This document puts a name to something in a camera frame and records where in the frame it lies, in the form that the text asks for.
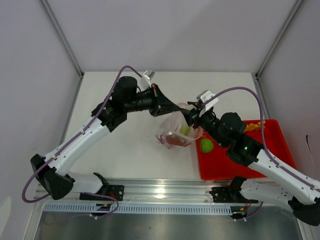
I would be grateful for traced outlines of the green celery stalk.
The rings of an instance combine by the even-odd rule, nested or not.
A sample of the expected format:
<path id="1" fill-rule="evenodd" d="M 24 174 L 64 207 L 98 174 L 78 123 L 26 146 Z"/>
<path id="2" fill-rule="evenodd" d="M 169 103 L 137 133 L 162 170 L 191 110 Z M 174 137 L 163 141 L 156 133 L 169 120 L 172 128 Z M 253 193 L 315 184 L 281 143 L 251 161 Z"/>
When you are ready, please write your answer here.
<path id="1" fill-rule="evenodd" d="M 192 129 L 191 126 L 181 125 L 179 133 L 188 137 L 190 135 L 191 129 Z"/>

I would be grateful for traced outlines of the clear zip top bag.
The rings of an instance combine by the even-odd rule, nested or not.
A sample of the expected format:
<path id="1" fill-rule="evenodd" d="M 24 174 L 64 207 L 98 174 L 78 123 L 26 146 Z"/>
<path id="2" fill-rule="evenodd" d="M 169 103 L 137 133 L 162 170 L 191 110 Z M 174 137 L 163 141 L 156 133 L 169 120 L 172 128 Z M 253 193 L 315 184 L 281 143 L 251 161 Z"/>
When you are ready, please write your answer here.
<path id="1" fill-rule="evenodd" d="M 158 127 L 156 135 L 177 135 L 186 139 L 188 142 L 195 142 L 203 135 L 203 129 L 201 127 L 192 128 L 189 136 L 185 136 L 179 133 L 181 125 L 187 125 L 183 114 L 180 111 L 171 113 Z"/>

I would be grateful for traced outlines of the orange toy food piece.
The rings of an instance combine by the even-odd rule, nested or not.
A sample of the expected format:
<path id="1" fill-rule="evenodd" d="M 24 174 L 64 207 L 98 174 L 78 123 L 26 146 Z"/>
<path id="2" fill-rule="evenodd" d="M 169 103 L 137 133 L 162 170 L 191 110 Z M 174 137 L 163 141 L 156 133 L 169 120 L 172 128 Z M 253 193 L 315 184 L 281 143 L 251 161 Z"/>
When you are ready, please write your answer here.
<path id="1" fill-rule="evenodd" d="M 257 123 L 249 123 L 246 125 L 245 129 L 244 129 L 244 133 L 246 132 L 254 132 L 254 131 L 261 131 L 265 128 L 265 123 L 266 121 L 264 120 L 263 122 L 259 121 Z"/>

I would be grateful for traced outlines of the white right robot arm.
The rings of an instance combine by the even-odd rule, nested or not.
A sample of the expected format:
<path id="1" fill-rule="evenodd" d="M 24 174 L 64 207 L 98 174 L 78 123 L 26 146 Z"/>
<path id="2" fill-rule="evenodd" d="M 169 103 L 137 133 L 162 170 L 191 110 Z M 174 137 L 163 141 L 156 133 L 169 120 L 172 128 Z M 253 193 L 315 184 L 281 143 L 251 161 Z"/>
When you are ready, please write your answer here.
<path id="1" fill-rule="evenodd" d="M 279 187 L 263 186 L 244 177 L 237 177 L 228 189 L 234 202 L 243 198 L 269 202 L 289 210 L 300 221 L 320 224 L 320 182 L 313 179 L 271 153 L 265 144 L 244 133 L 245 123 L 235 112 L 221 118 L 208 111 L 196 123 L 222 148 L 234 163 L 257 171 L 272 179 Z"/>

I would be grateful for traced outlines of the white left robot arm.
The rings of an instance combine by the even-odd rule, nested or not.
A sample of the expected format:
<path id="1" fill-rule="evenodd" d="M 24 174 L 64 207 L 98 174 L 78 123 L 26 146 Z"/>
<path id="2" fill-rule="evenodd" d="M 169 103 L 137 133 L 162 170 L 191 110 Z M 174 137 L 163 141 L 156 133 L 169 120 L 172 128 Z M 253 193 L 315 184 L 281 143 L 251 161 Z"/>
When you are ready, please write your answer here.
<path id="1" fill-rule="evenodd" d="M 77 133 L 45 156 L 35 154 L 31 158 L 33 177 L 53 200 L 70 193 L 79 193 L 82 200 L 103 200 L 108 196 L 110 184 L 100 173 L 74 173 L 70 169 L 96 142 L 124 123 L 129 113 L 149 111 L 153 117 L 180 113 L 189 120 L 197 108 L 196 102 L 188 102 L 186 107 L 173 103 L 155 83 L 148 83 L 143 91 L 138 88 L 134 77 L 118 77 Z"/>

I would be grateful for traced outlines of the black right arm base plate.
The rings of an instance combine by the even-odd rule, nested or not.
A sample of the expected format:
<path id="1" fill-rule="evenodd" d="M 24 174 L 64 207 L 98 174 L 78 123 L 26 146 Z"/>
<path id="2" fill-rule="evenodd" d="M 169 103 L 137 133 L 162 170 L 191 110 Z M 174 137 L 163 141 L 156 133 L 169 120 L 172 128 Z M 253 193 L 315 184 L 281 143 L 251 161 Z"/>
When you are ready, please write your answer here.
<path id="1" fill-rule="evenodd" d="M 208 193 L 212 196 L 214 203 L 257 204 L 259 202 L 256 199 L 245 198 L 239 190 L 227 186 L 212 187 Z"/>

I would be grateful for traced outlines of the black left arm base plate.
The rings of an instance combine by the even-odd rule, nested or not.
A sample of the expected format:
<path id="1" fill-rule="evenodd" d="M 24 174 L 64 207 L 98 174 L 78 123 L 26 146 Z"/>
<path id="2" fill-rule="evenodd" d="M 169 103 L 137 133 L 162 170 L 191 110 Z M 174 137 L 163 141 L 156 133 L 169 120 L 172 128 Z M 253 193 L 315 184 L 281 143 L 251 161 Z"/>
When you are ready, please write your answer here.
<path id="1" fill-rule="evenodd" d="M 96 195 L 107 196 L 116 199 L 117 201 L 122 201 L 124 196 L 124 185 L 108 185 L 103 186 Z M 101 197 L 101 196 L 93 196 L 93 194 L 88 193 L 80 193 L 79 199 L 82 201 L 106 201 L 109 198 Z"/>

